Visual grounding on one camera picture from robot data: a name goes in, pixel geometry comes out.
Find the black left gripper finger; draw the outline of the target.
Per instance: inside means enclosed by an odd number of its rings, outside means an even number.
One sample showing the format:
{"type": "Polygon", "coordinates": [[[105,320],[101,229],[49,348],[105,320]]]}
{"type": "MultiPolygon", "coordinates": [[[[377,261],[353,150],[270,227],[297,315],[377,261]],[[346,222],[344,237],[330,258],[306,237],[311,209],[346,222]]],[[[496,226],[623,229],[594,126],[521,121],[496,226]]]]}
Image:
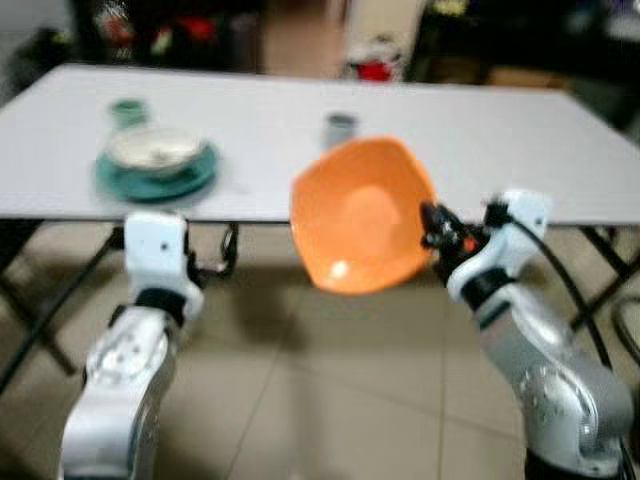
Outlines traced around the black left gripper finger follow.
{"type": "Polygon", "coordinates": [[[241,225],[228,223],[219,244],[220,260],[207,269],[210,278],[228,278],[236,270],[239,260],[239,239],[241,239],[241,225]]]}

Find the green cup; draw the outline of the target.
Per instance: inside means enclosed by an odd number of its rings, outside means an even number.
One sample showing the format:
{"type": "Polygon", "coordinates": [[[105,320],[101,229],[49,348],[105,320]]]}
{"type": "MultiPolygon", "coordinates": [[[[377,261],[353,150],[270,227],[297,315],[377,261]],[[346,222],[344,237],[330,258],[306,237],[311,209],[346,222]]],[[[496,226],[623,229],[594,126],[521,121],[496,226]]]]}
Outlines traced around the green cup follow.
{"type": "Polygon", "coordinates": [[[114,131],[142,127],[150,123],[150,108],[142,99],[118,99],[110,102],[108,115],[114,131]]]}

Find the black table leg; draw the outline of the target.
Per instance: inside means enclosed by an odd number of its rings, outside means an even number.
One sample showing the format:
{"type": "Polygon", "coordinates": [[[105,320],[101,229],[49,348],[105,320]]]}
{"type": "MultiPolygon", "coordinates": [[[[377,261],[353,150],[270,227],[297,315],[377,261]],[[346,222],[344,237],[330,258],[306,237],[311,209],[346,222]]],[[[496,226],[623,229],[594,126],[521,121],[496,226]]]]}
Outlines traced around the black table leg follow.
{"type": "Polygon", "coordinates": [[[18,289],[5,278],[5,270],[17,260],[18,253],[31,241],[41,225],[41,220],[0,219],[0,300],[3,300],[5,306],[14,312],[20,323],[26,326],[26,337],[19,344],[17,351],[5,362],[4,369],[0,371],[0,397],[4,396],[6,390],[17,379],[24,362],[35,351],[38,344],[42,344],[47,351],[52,352],[56,364],[61,367],[64,374],[72,375],[76,371],[76,367],[70,365],[70,360],[56,343],[56,335],[50,329],[52,320],[73,294],[90,279],[102,260],[105,260],[110,253],[122,251],[124,248],[123,225],[115,224],[108,236],[102,239],[90,260],[84,262],[83,266],[76,271],[76,275],[61,283],[50,300],[42,301],[33,308],[23,301],[18,289]]]}
{"type": "Polygon", "coordinates": [[[618,250],[617,237],[623,230],[634,233],[640,238],[640,220],[635,223],[621,225],[590,225],[590,227],[577,227],[585,241],[593,248],[593,252],[602,260],[603,273],[599,280],[602,284],[591,293],[588,305],[582,307],[582,312],[573,317],[571,328],[575,332],[584,329],[586,325],[594,324],[594,316],[603,310],[605,303],[612,300],[614,294],[621,291],[631,276],[639,268],[639,251],[626,256],[618,250]]]}

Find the white rack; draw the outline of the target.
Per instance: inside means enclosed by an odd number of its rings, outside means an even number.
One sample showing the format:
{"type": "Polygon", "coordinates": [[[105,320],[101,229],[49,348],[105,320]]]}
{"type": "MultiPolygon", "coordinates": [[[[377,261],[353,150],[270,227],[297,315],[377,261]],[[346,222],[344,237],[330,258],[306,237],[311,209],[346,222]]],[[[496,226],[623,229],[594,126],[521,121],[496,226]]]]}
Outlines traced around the white rack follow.
{"type": "Polygon", "coordinates": [[[404,50],[390,35],[378,35],[364,44],[357,44],[348,50],[344,59],[343,68],[340,70],[340,77],[348,81],[357,81],[355,74],[351,72],[349,64],[366,60],[394,61],[397,64],[398,72],[396,82],[401,82],[404,77],[404,50]]]}

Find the grey mug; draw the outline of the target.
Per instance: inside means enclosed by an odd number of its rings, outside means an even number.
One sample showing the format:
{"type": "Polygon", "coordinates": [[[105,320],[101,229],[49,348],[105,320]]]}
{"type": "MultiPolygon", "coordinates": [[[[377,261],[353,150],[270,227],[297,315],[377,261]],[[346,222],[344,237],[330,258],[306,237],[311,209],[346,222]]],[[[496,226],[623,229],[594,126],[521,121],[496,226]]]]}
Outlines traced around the grey mug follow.
{"type": "Polygon", "coordinates": [[[324,116],[321,128],[321,147],[330,151],[356,137],[360,127],[360,119],[347,111],[330,111],[324,116]]]}

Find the orange bowl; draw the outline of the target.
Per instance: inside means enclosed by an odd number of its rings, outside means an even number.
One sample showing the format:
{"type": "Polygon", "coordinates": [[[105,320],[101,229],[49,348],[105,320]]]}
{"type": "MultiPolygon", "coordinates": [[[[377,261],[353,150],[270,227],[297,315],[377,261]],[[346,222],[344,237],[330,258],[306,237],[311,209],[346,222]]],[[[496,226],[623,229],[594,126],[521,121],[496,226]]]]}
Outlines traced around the orange bowl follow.
{"type": "Polygon", "coordinates": [[[288,220],[311,285],[371,294],[407,282],[433,260],[421,246],[436,189],[406,142],[361,137],[330,148],[291,180],[288,220]]]}

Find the red cloth item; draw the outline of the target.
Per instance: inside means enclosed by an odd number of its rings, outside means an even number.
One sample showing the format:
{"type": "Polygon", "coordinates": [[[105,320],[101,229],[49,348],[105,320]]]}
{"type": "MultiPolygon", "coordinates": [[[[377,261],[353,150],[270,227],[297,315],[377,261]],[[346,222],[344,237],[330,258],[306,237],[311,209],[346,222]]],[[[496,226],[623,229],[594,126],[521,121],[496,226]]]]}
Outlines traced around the red cloth item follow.
{"type": "Polygon", "coordinates": [[[351,72],[358,82],[393,83],[396,81],[398,67],[394,61],[366,60],[349,64],[351,72]]]}

